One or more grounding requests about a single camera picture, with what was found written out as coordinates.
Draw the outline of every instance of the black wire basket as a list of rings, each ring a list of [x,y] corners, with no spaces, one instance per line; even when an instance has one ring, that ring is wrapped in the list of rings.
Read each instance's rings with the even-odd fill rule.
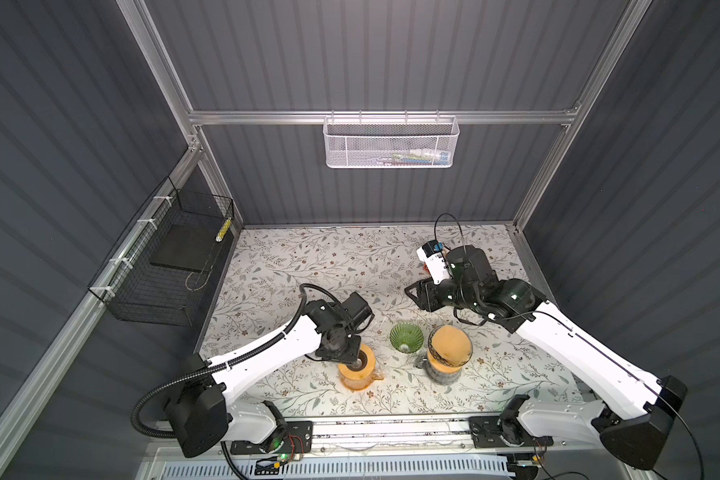
[[[118,320],[191,326],[198,316],[203,293],[209,283],[215,283],[209,282],[212,272],[222,268],[220,264],[229,251],[233,240],[232,216],[229,197],[174,189],[163,199],[151,220],[137,221],[144,225],[132,246],[118,259],[113,259],[124,237],[121,235],[108,260],[94,276],[98,278],[109,262],[116,262],[110,282],[105,286],[92,282],[88,285],[89,291]],[[156,262],[163,241],[177,228],[210,233],[192,249],[195,258],[200,257],[199,269],[186,270]],[[214,287],[210,286],[211,292],[215,291]]]

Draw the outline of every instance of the floral tablecloth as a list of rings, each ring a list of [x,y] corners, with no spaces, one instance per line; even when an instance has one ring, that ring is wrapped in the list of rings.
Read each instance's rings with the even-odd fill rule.
[[[465,226],[464,236],[467,244],[485,250],[499,278],[527,279],[503,226]],[[362,339],[385,379],[352,392],[338,380],[336,364],[301,358],[259,381],[242,399],[272,400],[286,417],[497,411],[520,393],[580,400],[568,370],[499,326],[459,324],[474,354],[451,386],[432,383],[414,366],[416,355],[392,347],[388,336],[396,322],[418,324],[424,338],[436,326],[458,324],[451,309],[423,312],[403,293],[427,276],[416,249],[431,239],[430,226],[244,230],[201,353],[208,357],[234,350],[288,322],[298,305],[296,286],[309,282],[340,300],[357,291],[371,304],[376,317]],[[461,244],[455,226],[439,227],[438,239],[452,247]],[[464,316],[478,319],[471,312]]]

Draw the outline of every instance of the black mounting plate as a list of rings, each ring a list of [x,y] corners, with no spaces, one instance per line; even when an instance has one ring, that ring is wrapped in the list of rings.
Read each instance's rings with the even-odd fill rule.
[[[501,438],[501,427],[498,424],[499,414],[480,415],[469,417],[469,433],[475,448],[508,447]],[[523,430],[522,444],[520,446],[551,446],[552,437],[532,437]]]
[[[292,446],[288,440],[289,435],[300,438],[304,445],[296,440],[296,443]],[[286,422],[286,436],[280,448],[274,452],[262,452],[263,445],[242,440],[230,442],[229,446],[231,455],[290,454],[292,447],[294,453],[309,453],[312,450],[312,422]]]

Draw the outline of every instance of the green glass bowl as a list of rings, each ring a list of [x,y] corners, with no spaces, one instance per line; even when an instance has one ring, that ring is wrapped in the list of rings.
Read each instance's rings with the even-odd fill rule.
[[[400,353],[416,353],[424,344],[424,334],[413,323],[398,323],[389,333],[389,341]]]

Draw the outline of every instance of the gray wall panel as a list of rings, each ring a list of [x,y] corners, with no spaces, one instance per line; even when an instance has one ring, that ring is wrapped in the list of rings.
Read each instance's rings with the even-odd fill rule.
[[[567,315],[690,388],[720,478],[720,2],[654,2],[526,235]],[[696,475],[680,424],[657,468]]]
[[[568,108],[625,4],[147,2],[198,110]]]
[[[114,1],[0,2],[0,415],[185,148]],[[133,475],[125,402],[193,340],[102,320],[3,478]]]
[[[560,128],[461,128],[454,166],[333,169],[318,126],[204,127],[246,223],[511,220]]]

